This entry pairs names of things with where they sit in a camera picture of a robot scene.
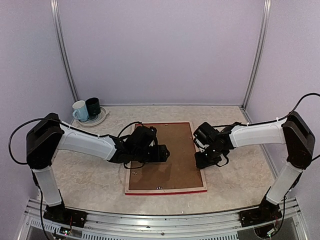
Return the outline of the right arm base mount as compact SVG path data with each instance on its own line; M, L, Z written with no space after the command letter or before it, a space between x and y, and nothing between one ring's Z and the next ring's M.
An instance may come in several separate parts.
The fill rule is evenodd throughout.
M240 223L242 227L248 227L273 221L281 218L279 204L273 204L264 197L257 208L243 210L239 212Z

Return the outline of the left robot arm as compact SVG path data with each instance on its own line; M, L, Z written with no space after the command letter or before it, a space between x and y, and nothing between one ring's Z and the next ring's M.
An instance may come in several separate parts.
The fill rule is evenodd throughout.
M170 151L158 143L157 129L136 122L131 134L98 135L73 127L59 119L56 113L39 118L26 136L26 163L35 176L50 214L63 223L70 211L63 205L52 164L57 151L65 150L94 156L126 166L130 162L164 163Z

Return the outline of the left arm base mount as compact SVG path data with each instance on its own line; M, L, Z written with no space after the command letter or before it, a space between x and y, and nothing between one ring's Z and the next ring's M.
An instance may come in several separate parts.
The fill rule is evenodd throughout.
M84 228L88 213L65 207L64 204L46 206L43 218L71 227Z

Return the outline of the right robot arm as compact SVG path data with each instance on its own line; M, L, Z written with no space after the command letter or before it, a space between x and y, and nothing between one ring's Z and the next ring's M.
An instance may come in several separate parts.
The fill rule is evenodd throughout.
M213 126L203 122L193 133L193 141L199 148L195 153L198 169L210 166L223 167L221 161L229 162L230 151L248 146L281 146L285 151L284 165L274 183L264 196L265 203L257 208L256 218L266 222L275 212L275 206L298 182L302 173L316 159L316 137L307 123L296 111L288 115L258 123L234 122Z

